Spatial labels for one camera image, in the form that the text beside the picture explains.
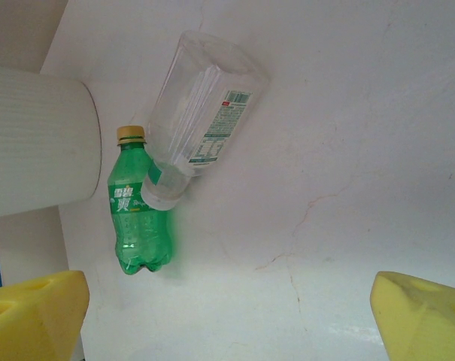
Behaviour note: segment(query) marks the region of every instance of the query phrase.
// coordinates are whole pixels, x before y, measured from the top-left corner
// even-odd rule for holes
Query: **barcode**
[[[250,94],[249,93],[242,93],[242,92],[230,92],[227,96],[227,101],[232,103],[241,103],[247,104],[249,100]]]

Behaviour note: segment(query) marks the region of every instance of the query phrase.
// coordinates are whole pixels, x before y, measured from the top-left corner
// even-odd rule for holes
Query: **plastic bottle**
[[[144,128],[117,130],[120,155],[108,178],[108,195],[117,243],[115,254],[122,270],[133,275],[145,266],[158,271],[172,255],[167,212],[152,209],[142,200],[142,181],[152,163],[144,149]]]
[[[218,160],[267,83],[236,45],[201,32],[182,34],[147,125],[154,163],[141,194],[150,207],[175,206],[190,178]]]

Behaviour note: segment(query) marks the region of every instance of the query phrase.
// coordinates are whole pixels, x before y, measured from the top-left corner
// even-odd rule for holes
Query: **white lampshade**
[[[0,216],[89,198],[100,160],[81,82],[0,68]]]

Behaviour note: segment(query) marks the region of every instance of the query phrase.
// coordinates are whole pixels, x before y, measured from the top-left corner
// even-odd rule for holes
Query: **gold bottle cap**
[[[145,131],[143,126],[121,126],[117,129],[118,145],[143,141],[145,143]]]

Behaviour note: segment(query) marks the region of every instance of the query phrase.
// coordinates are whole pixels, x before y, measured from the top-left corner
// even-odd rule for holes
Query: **yellow foam block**
[[[379,272],[371,308],[391,361],[455,361],[455,288]]]
[[[70,360],[88,303],[80,271],[0,288],[0,361]]]

